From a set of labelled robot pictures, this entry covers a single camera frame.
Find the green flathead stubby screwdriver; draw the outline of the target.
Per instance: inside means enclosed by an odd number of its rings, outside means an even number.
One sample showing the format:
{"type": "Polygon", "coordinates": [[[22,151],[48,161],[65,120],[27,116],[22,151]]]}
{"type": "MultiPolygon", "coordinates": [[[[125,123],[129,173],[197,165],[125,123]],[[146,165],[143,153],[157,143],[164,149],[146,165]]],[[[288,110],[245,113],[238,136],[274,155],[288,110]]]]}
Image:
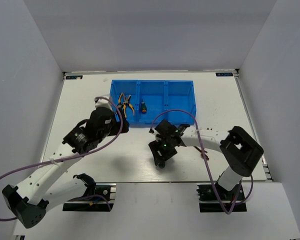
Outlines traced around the green flathead stubby screwdriver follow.
{"type": "Polygon", "coordinates": [[[163,162],[159,162],[159,163],[157,164],[157,167],[160,168],[160,169],[164,169],[165,166],[166,166],[166,163],[165,163],[164,161],[163,161],[163,162]]]}

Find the small yellow black pliers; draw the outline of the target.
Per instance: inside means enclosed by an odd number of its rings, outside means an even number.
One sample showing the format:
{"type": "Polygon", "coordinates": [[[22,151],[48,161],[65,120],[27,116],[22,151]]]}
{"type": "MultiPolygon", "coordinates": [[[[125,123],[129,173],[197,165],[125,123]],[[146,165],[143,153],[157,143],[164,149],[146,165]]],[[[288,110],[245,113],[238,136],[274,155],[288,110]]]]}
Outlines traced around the small yellow black pliers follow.
{"type": "Polygon", "coordinates": [[[123,92],[119,95],[117,107],[122,109],[124,117],[127,118],[127,114],[126,114],[126,107],[127,107],[126,96],[123,92]]]}

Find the long-nose yellow black pliers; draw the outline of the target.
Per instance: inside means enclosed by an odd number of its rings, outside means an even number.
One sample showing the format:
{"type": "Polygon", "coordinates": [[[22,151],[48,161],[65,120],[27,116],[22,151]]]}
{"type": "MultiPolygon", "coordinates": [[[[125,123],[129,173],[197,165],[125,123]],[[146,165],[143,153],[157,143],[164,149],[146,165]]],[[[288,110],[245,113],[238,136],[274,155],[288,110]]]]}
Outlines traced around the long-nose yellow black pliers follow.
{"type": "Polygon", "coordinates": [[[135,115],[135,108],[130,103],[130,100],[131,100],[131,95],[127,97],[125,94],[123,94],[123,113],[125,118],[127,118],[127,113],[126,113],[127,108],[130,108],[132,110],[132,114],[135,115]]]}

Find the green Phillips stubby screwdriver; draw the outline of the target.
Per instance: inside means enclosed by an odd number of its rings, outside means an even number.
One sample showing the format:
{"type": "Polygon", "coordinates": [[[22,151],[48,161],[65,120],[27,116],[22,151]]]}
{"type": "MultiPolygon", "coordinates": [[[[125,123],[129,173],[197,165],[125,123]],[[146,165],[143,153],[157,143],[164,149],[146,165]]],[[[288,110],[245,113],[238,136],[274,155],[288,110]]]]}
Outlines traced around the green Phillips stubby screwdriver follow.
{"type": "Polygon", "coordinates": [[[141,101],[140,101],[140,112],[142,114],[145,114],[147,112],[147,106],[143,99],[141,99],[141,101]]]}

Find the thick long brown hex key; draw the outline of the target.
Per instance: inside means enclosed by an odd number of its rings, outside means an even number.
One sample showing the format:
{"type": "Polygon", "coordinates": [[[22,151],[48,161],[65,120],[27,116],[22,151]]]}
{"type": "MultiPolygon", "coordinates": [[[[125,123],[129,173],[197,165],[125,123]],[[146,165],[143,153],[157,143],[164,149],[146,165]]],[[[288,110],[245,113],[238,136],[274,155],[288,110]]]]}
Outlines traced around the thick long brown hex key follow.
{"type": "Polygon", "coordinates": [[[199,148],[199,147],[197,147],[197,146],[194,146],[194,148],[195,148],[198,152],[200,152],[200,156],[201,156],[203,159],[206,159],[207,161],[209,160],[209,156],[207,155],[208,152],[207,152],[206,150],[202,151],[202,149],[199,148]]]}

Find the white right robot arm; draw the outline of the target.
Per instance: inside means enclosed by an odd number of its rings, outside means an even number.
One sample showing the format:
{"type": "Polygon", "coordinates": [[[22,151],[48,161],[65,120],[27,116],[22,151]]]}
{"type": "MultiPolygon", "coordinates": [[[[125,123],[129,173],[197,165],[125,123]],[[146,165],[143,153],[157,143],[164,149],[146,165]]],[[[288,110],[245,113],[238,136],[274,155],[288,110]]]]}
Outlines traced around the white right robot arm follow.
{"type": "Polygon", "coordinates": [[[263,148],[240,126],[234,126],[227,132],[213,131],[196,129],[189,124],[176,127],[164,119],[149,132],[155,140],[148,146],[155,166],[161,169],[177,154],[177,147],[201,147],[222,153],[228,167],[218,178],[215,192],[223,200],[233,195],[242,178],[251,176],[264,154],[263,148]]]}

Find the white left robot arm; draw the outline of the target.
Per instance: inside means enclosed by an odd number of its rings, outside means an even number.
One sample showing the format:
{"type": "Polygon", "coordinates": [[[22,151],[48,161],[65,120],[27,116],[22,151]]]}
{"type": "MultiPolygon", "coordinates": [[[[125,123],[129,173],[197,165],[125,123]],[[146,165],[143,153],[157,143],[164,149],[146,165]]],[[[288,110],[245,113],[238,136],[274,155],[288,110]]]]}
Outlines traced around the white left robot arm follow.
{"type": "Polygon", "coordinates": [[[2,190],[6,205],[22,225],[30,229],[58,205],[94,198],[96,182],[85,173],[75,174],[61,186],[52,186],[71,166],[97,149],[106,137],[116,137],[128,130],[129,123],[121,104],[117,105],[117,111],[113,111],[106,99],[97,102],[90,117],[78,122],[62,139],[47,165],[39,167],[17,185],[8,184],[2,190]]]}

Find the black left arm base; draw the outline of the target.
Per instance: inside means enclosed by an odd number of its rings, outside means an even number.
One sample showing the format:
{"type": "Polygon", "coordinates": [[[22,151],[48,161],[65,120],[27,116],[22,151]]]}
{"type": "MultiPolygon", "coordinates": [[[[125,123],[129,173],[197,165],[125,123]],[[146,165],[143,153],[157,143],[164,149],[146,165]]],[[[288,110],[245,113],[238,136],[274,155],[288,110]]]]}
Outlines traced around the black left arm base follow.
{"type": "Polygon", "coordinates": [[[110,212],[115,203],[116,184],[96,183],[85,173],[76,174],[73,179],[81,180],[85,186],[82,196],[63,204],[63,212],[110,212]]]}

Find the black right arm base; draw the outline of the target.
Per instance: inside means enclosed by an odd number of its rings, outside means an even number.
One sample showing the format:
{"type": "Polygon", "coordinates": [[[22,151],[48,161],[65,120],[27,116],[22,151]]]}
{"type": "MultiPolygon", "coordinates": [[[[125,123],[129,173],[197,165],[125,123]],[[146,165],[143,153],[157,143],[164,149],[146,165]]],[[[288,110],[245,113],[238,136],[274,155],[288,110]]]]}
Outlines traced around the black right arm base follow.
{"type": "MultiPolygon", "coordinates": [[[[227,211],[230,210],[235,196],[238,191],[238,184],[231,191],[225,191],[219,186],[216,186],[219,197],[223,203],[223,206],[227,211]]],[[[198,184],[197,185],[197,194],[198,194],[198,202],[199,202],[199,211],[201,213],[223,213],[223,209],[213,191],[213,187],[210,184],[198,184]]],[[[245,193],[243,187],[240,187],[238,197],[235,202],[235,207],[232,212],[247,212],[246,203],[241,203],[245,199],[245,193]]]]}

